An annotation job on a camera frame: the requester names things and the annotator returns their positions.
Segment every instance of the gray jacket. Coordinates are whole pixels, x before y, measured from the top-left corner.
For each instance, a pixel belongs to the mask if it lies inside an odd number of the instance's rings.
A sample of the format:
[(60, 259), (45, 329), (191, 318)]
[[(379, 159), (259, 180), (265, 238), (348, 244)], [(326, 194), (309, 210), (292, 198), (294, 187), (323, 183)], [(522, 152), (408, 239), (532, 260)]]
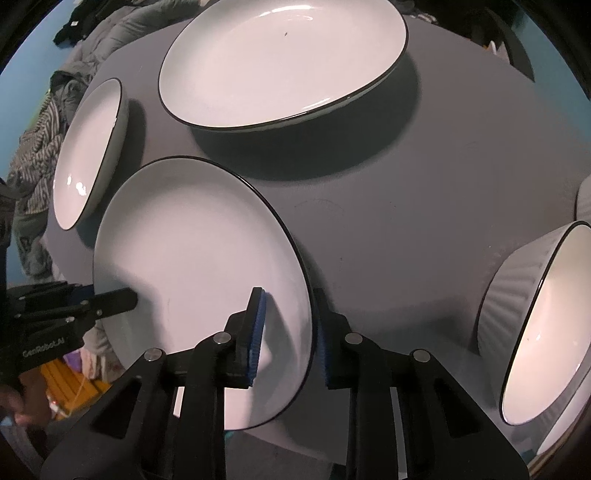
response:
[(105, 18), (51, 76), (51, 92), (66, 125), (71, 124), (86, 89), (109, 55), (199, 11), (199, 0), (144, 0), (141, 5), (122, 7)]

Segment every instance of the yellow object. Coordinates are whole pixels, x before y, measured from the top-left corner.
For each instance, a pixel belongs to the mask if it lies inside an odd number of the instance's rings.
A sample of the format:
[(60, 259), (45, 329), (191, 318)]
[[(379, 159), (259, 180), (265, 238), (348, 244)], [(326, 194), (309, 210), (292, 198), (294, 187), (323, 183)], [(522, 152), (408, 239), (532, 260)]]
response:
[(67, 416), (93, 404), (110, 387), (100, 380), (88, 380), (61, 359), (43, 365), (41, 373), (47, 382), (48, 396)]

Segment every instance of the finger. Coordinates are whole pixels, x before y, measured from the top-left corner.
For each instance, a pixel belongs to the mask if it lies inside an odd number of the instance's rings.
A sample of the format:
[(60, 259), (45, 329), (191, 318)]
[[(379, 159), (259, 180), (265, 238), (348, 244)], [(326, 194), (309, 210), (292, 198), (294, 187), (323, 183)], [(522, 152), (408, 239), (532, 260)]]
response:
[(13, 413), (20, 413), (25, 409), (25, 404), (16, 390), (0, 385), (0, 407)]
[(21, 427), (36, 425), (35, 418), (33, 417), (33, 415), (28, 415), (26, 413), (15, 413), (14, 423), (20, 425)]
[(19, 379), (24, 387), (24, 410), (22, 417), (15, 415), (15, 421), (45, 428), (51, 420), (51, 408), (46, 394), (47, 383), (41, 370), (29, 370), (21, 374)]
[(18, 379), (25, 388), (35, 387), (39, 384), (45, 386), (46, 383), (40, 368), (33, 368), (27, 372), (24, 372), (18, 376)]

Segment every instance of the gray table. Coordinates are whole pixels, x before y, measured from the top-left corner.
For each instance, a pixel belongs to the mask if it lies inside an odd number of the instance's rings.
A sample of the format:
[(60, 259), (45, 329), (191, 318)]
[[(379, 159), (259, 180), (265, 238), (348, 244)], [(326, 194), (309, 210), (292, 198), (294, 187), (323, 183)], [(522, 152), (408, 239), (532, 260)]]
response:
[[(92, 282), (102, 213), (139, 166), (169, 155), (211, 158), (268, 199), (314, 285), (354, 329), (383, 348), (431, 350), (527, 450), (523, 429), (496, 412), (475, 353), (475, 319), (509, 253), (573, 220), (577, 188), (591, 173), (588, 145), (517, 70), (413, 19), (400, 66), (348, 106), (267, 132), (194, 131), (166, 113), (157, 93), (160, 64), (183, 26), (114, 53), (87, 92), (121, 79), (131, 99), (128, 136), (96, 213), (68, 232), (50, 214), (48, 248), (66, 279)], [(327, 391), (314, 364), (293, 405), (251, 433), (344, 463), (347, 414), (347, 392)]]

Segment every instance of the white ceramic plate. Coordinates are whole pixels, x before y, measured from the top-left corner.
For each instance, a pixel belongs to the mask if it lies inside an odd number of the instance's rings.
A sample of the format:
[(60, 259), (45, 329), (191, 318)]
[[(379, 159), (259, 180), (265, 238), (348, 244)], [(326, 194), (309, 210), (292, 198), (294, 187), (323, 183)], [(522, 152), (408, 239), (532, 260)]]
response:
[(327, 113), (394, 69), (408, 30), (388, 0), (220, 0), (170, 47), (164, 107), (208, 129), (265, 129)]
[(78, 107), (53, 181), (56, 218), (64, 230), (89, 216), (105, 193), (119, 161), (128, 115), (118, 79), (100, 84)]
[(100, 224), (94, 284), (138, 292), (135, 310), (103, 321), (125, 367), (153, 346), (195, 347), (265, 289), (258, 375), (248, 390), (226, 389), (226, 429), (271, 420), (305, 379), (313, 324), (295, 247), (262, 197), (216, 165), (165, 158), (129, 178)]

